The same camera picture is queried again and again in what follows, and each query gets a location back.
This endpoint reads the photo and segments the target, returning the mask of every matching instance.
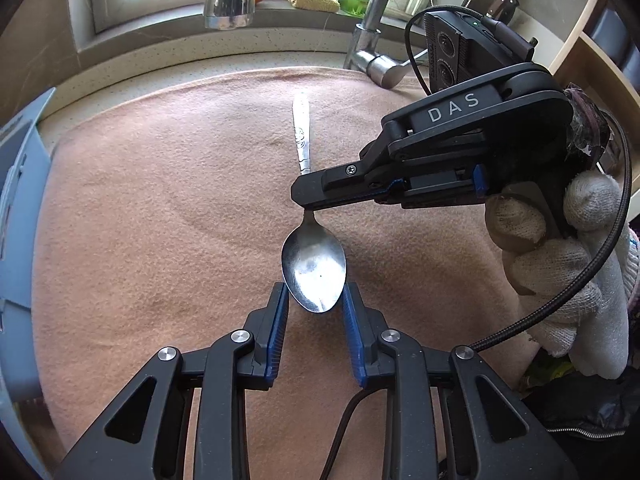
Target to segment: white knit glove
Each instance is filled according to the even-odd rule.
[[[489,197],[485,221],[503,252],[504,271],[520,296],[524,316],[546,303],[574,279],[600,249],[620,204],[620,188],[599,171],[585,171],[569,184],[564,216],[578,239],[546,239],[542,213],[503,195]],[[625,227],[600,272],[576,296],[529,335],[553,356],[569,354],[584,375],[615,379],[628,354],[627,303],[638,283],[638,238]]]

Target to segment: sponge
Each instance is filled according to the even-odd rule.
[[[324,12],[338,12],[340,4],[338,0],[289,0],[297,9],[322,10]]]

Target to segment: pink towel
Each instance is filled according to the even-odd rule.
[[[38,226],[33,322],[67,447],[159,348],[207,347],[266,304],[282,279],[282,243],[302,220],[289,195],[300,91],[312,169],[354,160],[382,116],[422,96],[412,81],[386,91],[344,70],[235,73],[112,108],[60,141]],[[367,202],[318,221],[344,245],[365,303],[425,346],[448,351],[519,318],[482,206]],[[537,348],[521,336],[485,357],[513,383]],[[357,389],[339,309],[314,315],[292,299],[275,386],[247,395],[253,478],[317,478]],[[332,478],[380,475],[384,411],[382,393],[358,408]]]

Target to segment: screw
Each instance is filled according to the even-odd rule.
[[[390,328],[389,330],[385,330],[382,333],[382,339],[389,343],[394,343],[398,341],[398,339],[400,339],[400,333],[398,332],[398,330]]]
[[[236,330],[231,335],[231,341],[233,341],[234,343],[244,343],[250,337],[251,334],[249,334],[246,330]]]
[[[158,352],[158,359],[161,361],[170,361],[178,355],[177,350],[172,346],[165,346]]]
[[[474,356],[474,351],[468,346],[458,346],[456,347],[456,355],[466,361]]]

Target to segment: faucet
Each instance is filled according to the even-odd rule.
[[[231,30],[246,27],[254,18],[255,0],[205,0],[205,27],[213,30]]]
[[[375,84],[384,89],[396,86],[411,70],[411,64],[408,60],[400,63],[389,56],[376,52],[376,45],[380,37],[378,26],[388,1],[369,0],[362,23],[358,23],[353,31],[343,65],[343,68],[347,70],[364,72]],[[425,54],[427,54],[427,50],[423,50],[415,58],[418,59]]]
[[[411,70],[409,61],[400,63],[376,52],[380,37],[378,26],[388,1],[369,0],[362,23],[357,24],[353,31],[343,66],[348,70],[364,72],[374,83],[385,89],[396,86]],[[254,12],[255,0],[205,0],[202,11],[205,26],[214,30],[246,27],[251,23]],[[425,54],[427,50],[423,50],[415,58],[419,59]]]

